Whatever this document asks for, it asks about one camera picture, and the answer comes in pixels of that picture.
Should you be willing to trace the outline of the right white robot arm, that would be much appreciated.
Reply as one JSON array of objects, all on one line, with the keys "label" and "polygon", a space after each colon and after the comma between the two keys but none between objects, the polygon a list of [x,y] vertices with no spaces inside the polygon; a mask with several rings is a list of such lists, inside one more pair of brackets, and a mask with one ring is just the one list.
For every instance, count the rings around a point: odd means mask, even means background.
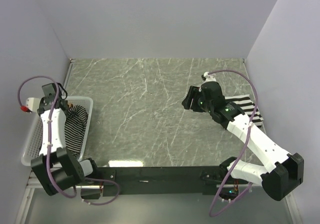
[{"label": "right white robot arm", "polygon": [[257,156],[261,165],[230,157],[219,166],[218,179],[226,184],[243,180],[259,185],[275,201],[282,200],[303,183],[304,159],[291,154],[272,141],[245,113],[240,105],[228,100],[216,81],[190,86],[182,106],[197,113],[208,113]]}]

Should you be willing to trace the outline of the thin-striped black white tank top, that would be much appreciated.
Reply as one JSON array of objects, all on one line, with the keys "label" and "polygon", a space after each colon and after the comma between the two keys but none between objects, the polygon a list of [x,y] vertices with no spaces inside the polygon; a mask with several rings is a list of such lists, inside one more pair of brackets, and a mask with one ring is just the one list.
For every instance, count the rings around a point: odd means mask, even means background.
[{"label": "thin-striped black white tank top", "polygon": [[42,121],[40,155],[53,154],[58,148],[67,148],[76,158],[84,141],[88,113],[81,105],[74,105],[65,113],[62,109],[47,110],[38,114]]}]

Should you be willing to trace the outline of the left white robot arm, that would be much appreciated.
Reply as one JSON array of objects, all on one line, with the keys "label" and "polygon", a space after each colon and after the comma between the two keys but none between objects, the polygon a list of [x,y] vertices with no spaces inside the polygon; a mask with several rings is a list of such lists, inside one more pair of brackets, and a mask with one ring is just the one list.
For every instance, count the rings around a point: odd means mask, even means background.
[{"label": "left white robot arm", "polygon": [[59,193],[72,199],[77,195],[76,185],[84,181],[88,185],[96,184],[100,172],[91,158],[78,161],[67,149],[65,123],[69,107],[62,97],[60,84],[45,84],[42,91],[44,97],[37,109],[43,124],[42,147],[30,166],[49,196]]}]

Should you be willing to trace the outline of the wide-striped black white tank top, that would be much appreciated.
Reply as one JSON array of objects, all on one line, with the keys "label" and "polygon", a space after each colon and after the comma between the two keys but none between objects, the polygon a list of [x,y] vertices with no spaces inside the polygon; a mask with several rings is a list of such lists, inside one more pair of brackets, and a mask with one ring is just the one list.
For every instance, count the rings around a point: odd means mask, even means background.
[{"label": "wide-striped black white tank top", "polygon": [[[244,94],[244,95],[236,95],[236,96],[226,96],[225,99],[229,102],[233,102],[240,106],[243,111],[251,117],[254,111],[255,103],[251,100],[249,94]],[[262,128],[263,126],[263,120],[264,118],[262,117],[260,111],[257,109],[252,122],[258,127]]]}]

